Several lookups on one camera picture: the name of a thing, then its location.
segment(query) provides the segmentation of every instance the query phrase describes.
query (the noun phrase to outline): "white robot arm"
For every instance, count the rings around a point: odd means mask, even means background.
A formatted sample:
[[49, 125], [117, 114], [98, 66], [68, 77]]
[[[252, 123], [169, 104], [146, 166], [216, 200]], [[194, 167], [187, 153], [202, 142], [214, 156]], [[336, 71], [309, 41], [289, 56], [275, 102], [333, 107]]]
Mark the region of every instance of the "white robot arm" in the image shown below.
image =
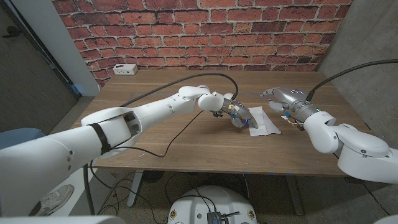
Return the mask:
[[262, 96], [274, 95], [281, 103], [269, 99], [276, 112], [290, 109], [297, 126], [305, 129], [314, 148], [322, 153], [334, 153], [342, 148], [338, 167], [346, 174], [363, 180], [398, 184], [398, 150], [373, 135], [362, 133], [351, 125], [334, 126], [336, 119], [306, 101], [298, 89], [271, 88]]
[[216, 114], [224, 108], [235, 125], [237, 120], [241, 124], [248, 120], [257, 126], [247, 108], [219, 93], [210, 93], [207, 86], [185, 86], [166, 99], [136, 108], [95, 112], [82, 119], [82, 127], [0, 150], [1, 215], [29, 214], [45, 194], [89, 161], [123, 152], [126, 149], [113, 148], [133, 146], [153, 125], [175, 114], [191, 113], [196, 101], [201, 109]]

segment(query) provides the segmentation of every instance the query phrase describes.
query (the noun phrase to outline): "gray wall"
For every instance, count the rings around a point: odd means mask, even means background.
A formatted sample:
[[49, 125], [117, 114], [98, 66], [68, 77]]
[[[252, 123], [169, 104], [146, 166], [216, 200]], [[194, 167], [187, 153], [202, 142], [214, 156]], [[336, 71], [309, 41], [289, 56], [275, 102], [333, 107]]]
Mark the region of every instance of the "gray wall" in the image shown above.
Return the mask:
[[[355, 65], [393, 58], [398, 58], [398, 1], [357, 0], [318, 71], [330, 77]], [[362, 68], [333, 81], [374, 134], [396, 149], [397, 82], [398, 64]]]

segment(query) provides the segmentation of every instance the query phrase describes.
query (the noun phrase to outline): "table leg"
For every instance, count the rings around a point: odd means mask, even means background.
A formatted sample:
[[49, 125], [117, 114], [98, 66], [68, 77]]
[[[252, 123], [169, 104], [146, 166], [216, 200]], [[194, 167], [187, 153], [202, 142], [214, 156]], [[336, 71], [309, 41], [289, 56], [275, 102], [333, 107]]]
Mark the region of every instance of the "table leg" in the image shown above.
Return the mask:
[[296, 178], [292, 175], [286, 176], [287, 186], [289, 187], [290, 195], [292, 196], [294, 210], [297, 215], [304, 215], [303, 206], [297, 187]]
[[[131, 184], [131, 188], [130, 188], [133, 192], [138, 193], [139, 187], [141, 185], [141, 179], [142, 179], [143, 173], [144, 173], [143, 170], [137, 170], [136, 174], [134, 175], [134, 178], [133, 178], [132, 184]], [[137, 195], [130, 192], [129, 198], [127, 199], [127, 206], [133, 207], [134, 204], [136, 203], [136, 200], [137, 200]]]

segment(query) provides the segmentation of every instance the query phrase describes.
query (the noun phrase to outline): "wooden table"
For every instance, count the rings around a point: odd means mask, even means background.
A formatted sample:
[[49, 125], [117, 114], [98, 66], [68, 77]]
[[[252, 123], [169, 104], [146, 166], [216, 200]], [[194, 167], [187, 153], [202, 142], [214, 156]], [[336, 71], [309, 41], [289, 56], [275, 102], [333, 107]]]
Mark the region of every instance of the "wooden table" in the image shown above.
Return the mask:
[[[230, 117], [215, 118], [204, 111], [173, 142], [164, 158], [127, 150], [110, 158], [98, 159], [95, 167], [129, 167], [143, 170], [173, 170], [191, 172], [229, 172], [251, 174], [293, 174], [346, 176], [337, 166], [333, 154], [315, 150], [305, 131], [299, 131], [268, 108], [260, 94], [272, 87], [297, 87], [308, 93], [326, 76], [318, 72], [233, 72], [220, 71], [235, 79], [239, 87], [236, 98], [246, 107], [262, 106], [282, 134], [250, 137], [248, 128], [236, 128]], [[115, 76], [80, 116], [74, 127], [86, 115], [105, 108], [119, 106], [159, 86], [203, 71], [140, 70], [134, 76]], [[223, 77], [199, 77], [178, 83], [133, 103], [139, 106], [166, 98], [181, 86], [207, 85], [210, 91], [233, 93], [233, 84]], [[329, 112], [337, 124], [349, 123], [369, 133], [363, 120], [331, 84], [321, 87], [312, 101], [320, 110]], [[169, 142], [200, 111], [197, 106], [190, 114], [174, 116], [148, 129], [136, 147], [163, 154]]]

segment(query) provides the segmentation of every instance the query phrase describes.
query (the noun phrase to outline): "black strap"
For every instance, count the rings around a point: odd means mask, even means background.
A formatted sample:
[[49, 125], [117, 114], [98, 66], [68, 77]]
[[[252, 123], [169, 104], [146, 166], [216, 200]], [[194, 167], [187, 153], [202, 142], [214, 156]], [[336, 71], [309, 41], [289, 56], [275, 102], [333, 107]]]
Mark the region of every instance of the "black strap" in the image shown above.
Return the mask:
[[94, 128], [95, 132], [99, 137], [99, 140], [101, 141], [102, 144], [101, 155], [103, 155], [105, 152], [109, 152], [111, 150], [111, 145], [108, 143], [108, 139], [106, 138], [106, 135], [102, 130], [101, 126], [97, 123], [88, 124], [88, 125]]

